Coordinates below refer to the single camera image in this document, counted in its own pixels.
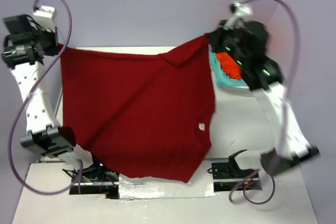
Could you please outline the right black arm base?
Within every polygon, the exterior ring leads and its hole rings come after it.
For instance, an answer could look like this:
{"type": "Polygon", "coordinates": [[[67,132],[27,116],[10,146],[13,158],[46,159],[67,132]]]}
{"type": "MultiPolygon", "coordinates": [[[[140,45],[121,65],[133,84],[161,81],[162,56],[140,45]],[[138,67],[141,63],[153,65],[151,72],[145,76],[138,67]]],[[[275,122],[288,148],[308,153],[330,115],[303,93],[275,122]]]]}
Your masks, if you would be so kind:
{"type": "Polygon", "coordinates": [[[243,182],[238,190],[243,190],[246,185],[249,185],[248,190],[262,190],[259,174],[244,181],[245,177],[255,171],[251,168],[241,169],[238,166],[235,158],[245,151],[241,150],[231,154],[226,161],[211,162],[211,167],[207,172],[213,177],[214,192],[230,191],[238,182],[243,182]]]}

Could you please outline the dark red t shirt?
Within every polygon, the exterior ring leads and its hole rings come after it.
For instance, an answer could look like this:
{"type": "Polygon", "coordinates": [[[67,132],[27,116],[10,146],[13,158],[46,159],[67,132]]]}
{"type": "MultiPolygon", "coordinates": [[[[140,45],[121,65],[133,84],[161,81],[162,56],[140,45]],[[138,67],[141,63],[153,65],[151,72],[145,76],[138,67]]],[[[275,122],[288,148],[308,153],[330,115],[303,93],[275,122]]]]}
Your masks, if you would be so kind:
{"type": "Polygon", "coordinates": [[[212,145],[206,36],[157,55],[67,48],[60,63],[63,122],[80,147],[130,178],[191,179],[212,145]]]}

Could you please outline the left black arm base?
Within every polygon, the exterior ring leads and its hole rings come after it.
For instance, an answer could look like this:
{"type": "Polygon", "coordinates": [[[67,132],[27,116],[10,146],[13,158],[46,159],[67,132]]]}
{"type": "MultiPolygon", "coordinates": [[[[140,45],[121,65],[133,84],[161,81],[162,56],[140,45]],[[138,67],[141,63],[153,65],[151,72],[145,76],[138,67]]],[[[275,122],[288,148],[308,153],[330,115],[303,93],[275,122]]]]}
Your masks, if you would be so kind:
{"type": "Polygon", "coordinates": [[[108,199],[119,199],[119,173],[108,169],[103,164],[93,164],[83,170],[80,182],[75,182],[78,171],[62,169],[74,185],[69,189],[70,195],[104,195],[108,199]]]}

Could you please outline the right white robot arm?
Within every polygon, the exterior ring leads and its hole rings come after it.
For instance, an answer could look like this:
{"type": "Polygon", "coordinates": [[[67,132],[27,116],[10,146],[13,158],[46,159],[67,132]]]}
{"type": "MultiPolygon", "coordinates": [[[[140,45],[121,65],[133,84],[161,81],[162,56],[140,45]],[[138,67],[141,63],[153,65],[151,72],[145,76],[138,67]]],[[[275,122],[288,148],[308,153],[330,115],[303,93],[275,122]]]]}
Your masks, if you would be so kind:
{"type": "Polygon", "coordinates": [[[276,176],[317,157],[319,149],[299,127],[282,72],[266,55],[265,26],[249,21],[227,30],[221,20],[206,38],[215,92],[211,141],[223,143],[229,158],[234,153],[259,152],[258,162],[230,162],[229,173],[240,177],[247,169],[261,168],[276,176]],[[242,144],[230,151],[235,137],[242,144]]]}

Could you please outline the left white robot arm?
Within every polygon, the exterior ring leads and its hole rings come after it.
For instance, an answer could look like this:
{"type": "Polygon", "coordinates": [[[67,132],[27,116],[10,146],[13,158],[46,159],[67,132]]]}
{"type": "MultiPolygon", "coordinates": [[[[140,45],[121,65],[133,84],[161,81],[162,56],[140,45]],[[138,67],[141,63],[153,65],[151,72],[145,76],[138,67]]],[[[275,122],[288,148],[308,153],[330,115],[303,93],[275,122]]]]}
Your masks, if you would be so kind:
{"type": "Polygon", "coordinates": [[[93,162],[91,153],[76,144],[73,130],[61,126],[51,106],[45,81],[44,56],[58,54],[57,28],[52,18],[43,23],[27,14],[3,18],[9,34],[4,39],[2,60],[15,78],[26,117],[23,148],[39,156],[58,158],[76,170],[82,160],[84,175],[90,181],[102,177],[103,168],[93,162]]]}

